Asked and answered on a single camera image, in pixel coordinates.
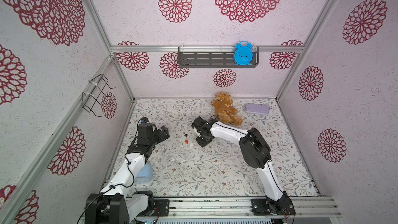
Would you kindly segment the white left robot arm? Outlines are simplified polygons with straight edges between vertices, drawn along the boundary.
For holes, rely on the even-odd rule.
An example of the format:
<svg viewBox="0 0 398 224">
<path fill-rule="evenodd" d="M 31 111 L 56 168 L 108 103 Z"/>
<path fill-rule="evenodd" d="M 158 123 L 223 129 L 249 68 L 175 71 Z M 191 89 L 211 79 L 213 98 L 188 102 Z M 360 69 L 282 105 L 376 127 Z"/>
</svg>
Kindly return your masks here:
<svg viewBox="0 0 398 224">
<path fill-rule="evenodd" d="M 83 218 L 85 224 L 129 224 L 139 216 L 154 217 L 154 223 L 157 223 L 162 212 L 151 191 L 137 191 L 131 198 L 127 194 L 155 146 L 169 138 L 167 127 L 157 128 L 148 118 L 141 118 L 134 140 L 124 155 L 124 164 L 98 194 L 87 198 L 77 223 Z"/>
</svg>

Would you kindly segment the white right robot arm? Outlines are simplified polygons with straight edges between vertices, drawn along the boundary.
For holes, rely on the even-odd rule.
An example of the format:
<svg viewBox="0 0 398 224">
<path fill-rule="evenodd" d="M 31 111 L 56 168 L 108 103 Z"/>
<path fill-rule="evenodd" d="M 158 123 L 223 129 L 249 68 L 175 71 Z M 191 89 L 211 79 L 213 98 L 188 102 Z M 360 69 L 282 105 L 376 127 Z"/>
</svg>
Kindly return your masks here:
<svg viewBox="0 0 398 224">
<path fill-rule="evenodd" d="M 221 121 L 209 121 L 198 117 L 192 123 L 198 135 L 195 139 L 205 147 L 215 138 L 220 138 L 240 147 L 244 161 L 254 168 L 263 184 L 265 198 L 252 202 L 252 212 L 256 216 L 286 215 L 295 216 L 292 200 L 279 183 L 273 170 L 271 148 L 258 129 L 242 130 L 228 126 Z"/>
</svg>

